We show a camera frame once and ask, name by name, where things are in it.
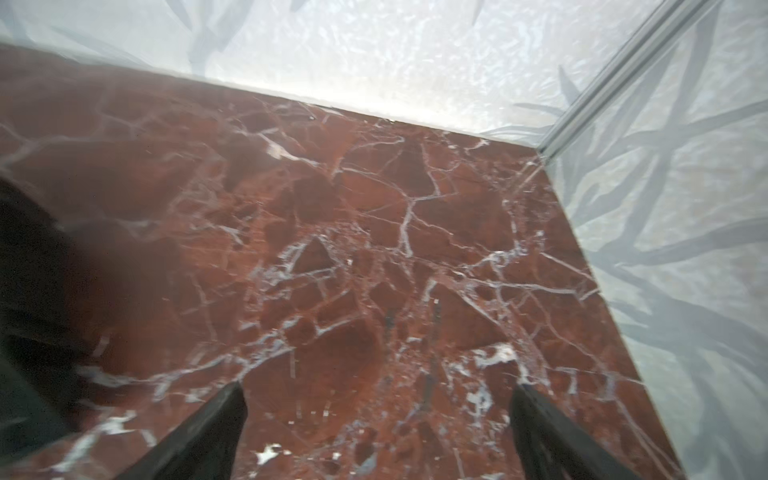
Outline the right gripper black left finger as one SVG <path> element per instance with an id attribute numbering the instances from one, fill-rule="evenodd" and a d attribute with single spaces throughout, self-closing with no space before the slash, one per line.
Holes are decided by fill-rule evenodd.
<path id="1" fill-rule="evenodd" d="M 229 479 L 248 416 L 240 383 L 231 382 L 119 479 Z"/>

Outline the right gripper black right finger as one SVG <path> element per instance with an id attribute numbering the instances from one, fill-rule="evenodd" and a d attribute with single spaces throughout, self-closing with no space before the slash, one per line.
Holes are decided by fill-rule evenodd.
<path id="1" fill-rule="evenodd" d="M 527 479 L 638 477 L 530 385 L 515 387 L 509 416 Z"/>

